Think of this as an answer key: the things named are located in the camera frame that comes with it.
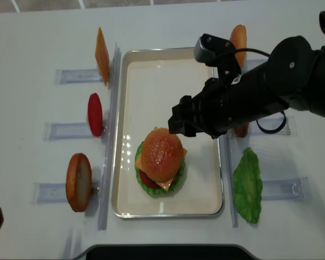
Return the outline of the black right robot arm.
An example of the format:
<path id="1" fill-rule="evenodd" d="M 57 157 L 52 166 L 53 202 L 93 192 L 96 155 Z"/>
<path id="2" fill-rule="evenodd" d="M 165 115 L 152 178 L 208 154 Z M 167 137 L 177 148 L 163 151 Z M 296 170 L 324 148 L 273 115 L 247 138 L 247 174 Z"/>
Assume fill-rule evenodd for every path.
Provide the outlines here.
<path id="1" fill-rule="evenodd" d="M 286 38 L 254 69 L 241 73 L 237 50 L 206 61 L 218 78 L 205 82 L 196 96 L 185 95 L 173 107 L 169 132 L 217 138 L 227 130 L 288 108 L 325 118 L 325 49 L 312 50 L 302 36 Z"/>

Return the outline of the black robot base front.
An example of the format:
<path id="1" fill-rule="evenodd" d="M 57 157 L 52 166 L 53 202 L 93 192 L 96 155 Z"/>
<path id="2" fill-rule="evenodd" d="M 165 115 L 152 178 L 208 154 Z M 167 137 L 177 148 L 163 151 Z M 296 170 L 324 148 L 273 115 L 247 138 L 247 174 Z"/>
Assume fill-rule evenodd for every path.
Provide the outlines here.
<path id="1" fill-rule="evenodd" d="M 90 250 L 86 259 L 254 259 L 235 246 L 113 245 Z"/>

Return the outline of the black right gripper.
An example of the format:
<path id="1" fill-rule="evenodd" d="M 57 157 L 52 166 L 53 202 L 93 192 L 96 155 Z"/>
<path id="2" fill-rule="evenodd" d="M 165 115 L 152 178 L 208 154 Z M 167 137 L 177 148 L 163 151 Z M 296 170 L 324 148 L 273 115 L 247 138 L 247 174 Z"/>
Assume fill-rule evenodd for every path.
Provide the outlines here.
<path id="1" fill-rule="evenodd" d="M 168 120 L 171 134 L 216 139 L 228 129 L 288 109 L 265 81 L 264 69 L 253 69 L 234 79 L 210 78 L 196 96 L 183 96 Z"/>

